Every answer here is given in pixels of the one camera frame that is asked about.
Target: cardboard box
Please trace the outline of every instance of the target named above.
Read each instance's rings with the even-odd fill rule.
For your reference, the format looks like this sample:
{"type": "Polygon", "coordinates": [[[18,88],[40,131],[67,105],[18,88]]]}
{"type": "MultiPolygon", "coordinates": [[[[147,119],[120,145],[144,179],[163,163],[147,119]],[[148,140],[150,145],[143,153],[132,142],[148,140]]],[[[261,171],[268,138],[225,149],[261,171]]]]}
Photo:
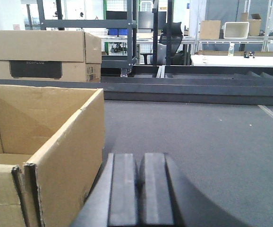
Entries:
{"type": "Polygon", "coordinates": [[[0,85],[0,227],[67,227],[102,162],[102,89],[0,85]]]}
{"type": "Polygon", "coordinates": [[[251,14],[252,19],[248,19],[248,13],[241,14],[241,21],[249,22],[249,35],[259,36],[261,27],[261,17],[258,13],[251,14]]]}
{"type": "Polygon", "coordinates": [[[199,32],[200,39],[219,39],[220,37],[220,20],[203,20],[199,32]]]}
{"type": "MultiPolygon", "coordinates": [[[[198,51],[198,55],[228,56],[228,51],[198,51]]],[[[242,51],[234,51],[234,56],[244,56],[242,51]]]]}
{"type": "Polygon", "coordinates": [[[83,31],[0,31],[0,61],[0,79],[90,82],[101,76],[101,39],[83,31]]]}
{"type": "Polygon", "coordinates": [[[87,64],[84,62],[62,62],[60,65],[61,68],[61,77],[54,78],[35,78],[33,75],[29,73],[33,73],[33,71],[26,72],[26,77],[19,77],[13,70],[11,73],[11,61],[0,61],[0,79],[24,79],[24,80],[43,80],[43,81],[52,81],[52,80],[60,80],[60,81],[71,81],[71,82],[100,82],[101,79],[101,65],[100,64],[87,64]]]}

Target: black metal frame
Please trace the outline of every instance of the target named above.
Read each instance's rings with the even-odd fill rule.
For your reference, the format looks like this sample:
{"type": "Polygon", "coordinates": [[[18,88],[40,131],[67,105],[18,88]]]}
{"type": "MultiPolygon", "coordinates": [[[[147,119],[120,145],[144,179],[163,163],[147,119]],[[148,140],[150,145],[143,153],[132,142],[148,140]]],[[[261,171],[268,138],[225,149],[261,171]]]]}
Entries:
{"type": "MultiPolygon", "coordinates": [[[[134,73],[154,74],[157,67],[135,66],[134,73]]],[[[35,87],[104,88],[105,99],[161,102],[193,102],[239,105],[273,105],[273,79],[222,79],[209,74],[261,72],[273,75],[273,68],[166,66],[165,75],[173,78],[102,77],[101,83],[60,81],[0,80],[0,84],[35,87]],[[194,75],[176,78],[176,75],[194,75]],[[206,74],[201,78],[197,74],[206,74]]]]}
{"type": "Polygon", "coordinates": [[[158,15],[159,15],[159,0],[153,1],[154,7],[152,12],[154,14],[154,37],[153,37],[153,65],[157,65],[157,38],[158,38],[158,15]]]}
{"type": "Polygon", "coordinates": [[[41,30],[47,27],[113,27],[127,28],[127,56],[102,56],[102,68],[130,69],[136,63],[137,43],[137,0],[127,0],[127,20],[63,20],[60,0],[57,1],[58,20],[46,20],[44,15],[43,0],[37,0],[41,30]]]}
{"type": "Polygon", "coordinates": [[[173,0],[168,0],[167,7],[167,49],[166,65],[171,65],[171,36],[172,36],[173,0]]]}
{"type": "Polygon", "coordinates": [[[28,16],[29,29],[32,30],[32,29],[33,29],[33,21],[32,21],[32,17],[31,17],[30,4],[27,4],[27,5],[26,5],[26,9],[27,9],[27,16],[28,16]]]}

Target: white storage container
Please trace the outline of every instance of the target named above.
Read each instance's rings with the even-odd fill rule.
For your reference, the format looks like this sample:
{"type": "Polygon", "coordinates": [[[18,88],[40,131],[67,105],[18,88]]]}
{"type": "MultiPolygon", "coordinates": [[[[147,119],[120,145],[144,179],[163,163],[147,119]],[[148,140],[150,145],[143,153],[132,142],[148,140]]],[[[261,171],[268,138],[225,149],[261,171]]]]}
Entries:
{"type": "Polygon", "coordinates": [[[249,22],[226,22],[222,28],[224,39],[247,39],[249,22]]]}

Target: desk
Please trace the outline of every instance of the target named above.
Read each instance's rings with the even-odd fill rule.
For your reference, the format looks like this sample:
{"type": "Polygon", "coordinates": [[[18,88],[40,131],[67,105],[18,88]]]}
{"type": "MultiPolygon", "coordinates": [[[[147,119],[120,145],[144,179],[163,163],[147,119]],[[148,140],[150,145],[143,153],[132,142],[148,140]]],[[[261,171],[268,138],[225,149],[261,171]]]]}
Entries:
{"type": "MultiPolygon", "coordinates": [[[[115,36],[101,36],[102,42],[106,43],[125,43],[127,42],[127,37],[115,37],[115,36]]],[[[137,44],[153,44],[153,39],[148,38],[136,38],[136,43],[137,44]]],[[[190,65],[190,50],[191,50],[191,45],[195,44],[195,39],[191,37],[183,37],[183,40],[181,42],[183,45],[183,50],[184,50],[184,65],[190,65]]]]}
{"type": "Polygon", "coordinates": [[[192,55],[194,66],[221,66],[221,67],[271,67],[273,68],[273,57],[244,58],[243,56],[211,56],[192,55]]]}

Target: shelf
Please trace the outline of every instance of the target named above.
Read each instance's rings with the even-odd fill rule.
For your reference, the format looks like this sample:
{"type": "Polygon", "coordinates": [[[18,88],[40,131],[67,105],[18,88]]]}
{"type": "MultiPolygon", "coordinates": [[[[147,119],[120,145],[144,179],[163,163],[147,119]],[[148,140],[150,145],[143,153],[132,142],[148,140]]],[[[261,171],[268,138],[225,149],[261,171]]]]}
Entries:
{"type": "MultiPolygon", "coordinates": [[[[124,43],[127,42],[127,37],[101,37],[102,42],[107,42],[107,43],[124,43]]],[[[137,44],[152,44],[153,39],[136,39],[137,44]]],[[[194,38],[183,38],[181,44],[194,44],[195,39],[194,38]]]]}
{"type": "Polygon", "coordinates": [[[263,44],[264,40],[255,39],[199,39],[200,44],[263,44]]]}

